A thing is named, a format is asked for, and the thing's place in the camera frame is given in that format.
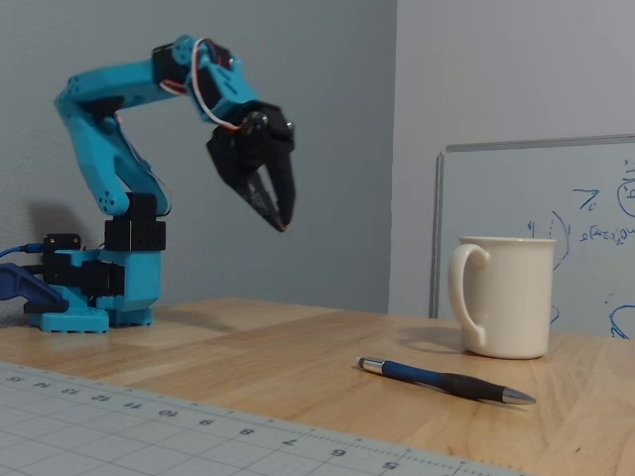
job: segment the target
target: blue robotic arm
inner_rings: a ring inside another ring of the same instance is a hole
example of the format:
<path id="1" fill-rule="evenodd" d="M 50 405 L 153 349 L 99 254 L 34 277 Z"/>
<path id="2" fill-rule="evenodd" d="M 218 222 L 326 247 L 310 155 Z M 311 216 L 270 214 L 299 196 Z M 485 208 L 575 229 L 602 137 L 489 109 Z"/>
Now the blue robotic arm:
<path id="1" fill-rule="evenodd" d="M 223 180 L 274 228 L 291 221 L 295 186 L 290 154 L 293 125 L 277 106 L 258 100 L 243 63 L 211 40 L 182 36 L 152 58 L 75 75 L 56 99 L 79 168 L 104 214 L 128 212 L 132 192 L 151 194 L 156 215 L 170 212 L 160 182 L 128 142 L 117 111 L 188 96 L 200 118 L 217 125 L 207 148 Z M 259 169 L 269 173 L 274 202 Z"/>
<path id="2" fill-rule="evenodd" d="M 170 201 L 128 142 L 117 111 L 186 96 L 200 118 L 217 126 L 207 150 L 221 178 L 276 230 L 287 229 L 295 186 L 293 125 L 258 99 L 242 61 L 208 39 L 189 36 L 155 48 L 150 59 L 103 67 L 68 80 L 55 105 L 106 221 L 104 244 L 85 250 L 75 234 L 6 250 L 42 253 L 42 264 L 0 264 L 0 300 L 22 296 L 30 322 L 48 332 L 107 332 L 149 325 L 161 295 Z M 260 173 L 269 175 L 275 200 Z M 42 275 L 38 280 L 35 275 Z"/>

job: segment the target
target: cutting mat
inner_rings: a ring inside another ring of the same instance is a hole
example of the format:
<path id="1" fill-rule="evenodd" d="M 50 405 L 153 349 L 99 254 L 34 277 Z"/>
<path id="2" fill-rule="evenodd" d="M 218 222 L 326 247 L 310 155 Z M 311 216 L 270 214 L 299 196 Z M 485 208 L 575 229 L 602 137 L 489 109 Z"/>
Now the cutting mat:
<path id="1" fill-rule="evenodd" d="M 520 474 L 0 363 L 0 476 Z"/>

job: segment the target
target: whiteboard frame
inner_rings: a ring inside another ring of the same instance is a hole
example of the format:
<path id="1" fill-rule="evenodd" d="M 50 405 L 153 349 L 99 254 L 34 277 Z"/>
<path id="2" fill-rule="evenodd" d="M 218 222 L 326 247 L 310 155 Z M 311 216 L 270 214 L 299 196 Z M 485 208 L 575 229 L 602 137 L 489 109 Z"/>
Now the whiteboard frame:
<path id="1" fill-rule="evenodd" d="M 537 149 L 548 147 L 601 146 L 607 144 L 635 143 L 635 134 L 618 136 L 576 137 L 565 139 L 540 139 L 534 141 L 491 142 L 482 144 L 453 144 L 445 148 L 446 154 L 453 152 L 502 151 L 510 149 Z M 441 292 L 441 230 L 444 202 L 445 154 L 437 157 L 437 190 L 435 193 L 435 218 L 433 228 L 433 258 L 431 265 L 430 317 L 439 318 L 439 293 Z"/>

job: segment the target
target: gray wall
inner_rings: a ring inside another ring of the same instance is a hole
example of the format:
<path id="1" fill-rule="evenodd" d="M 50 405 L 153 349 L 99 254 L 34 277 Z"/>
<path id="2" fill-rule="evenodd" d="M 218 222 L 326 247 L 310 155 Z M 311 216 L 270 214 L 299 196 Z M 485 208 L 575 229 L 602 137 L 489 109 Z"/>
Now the gray wall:
<path id="1" fill-rule="evenodd" d="M 217 177 L 187 99 L 122 114 L 173 193 L 162 302 L 261 298 L 387 309 L 396 2 L 4 0 L 0 6 L 0 246 L 102 221 L 53 99 L 73 73 L 149 57 L 189 33 L 246 62 L 297 124 L 298 201 L 269 228 Z M 2 314 L 16 309 L 2 303 Z"/>
<path id="2" fill-rule="evenodd" d="M 635 3 L 399 0 L 397 16 L 390 310 L 428 315 L 437 155 L 633 133 Z"/>

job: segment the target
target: pen tip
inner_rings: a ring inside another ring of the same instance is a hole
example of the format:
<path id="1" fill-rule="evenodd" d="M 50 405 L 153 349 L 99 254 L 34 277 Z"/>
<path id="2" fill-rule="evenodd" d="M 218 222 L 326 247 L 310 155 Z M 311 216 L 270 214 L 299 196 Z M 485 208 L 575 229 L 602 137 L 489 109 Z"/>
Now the pen tip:
<path id="1" fill-rule="evenodd" d="M 533 405 L 536 402 L 536 399 L 527 394 L 523 394 L 518 390 L 507 387 L 503 390 L 503 402 L 505 404 Z"/>

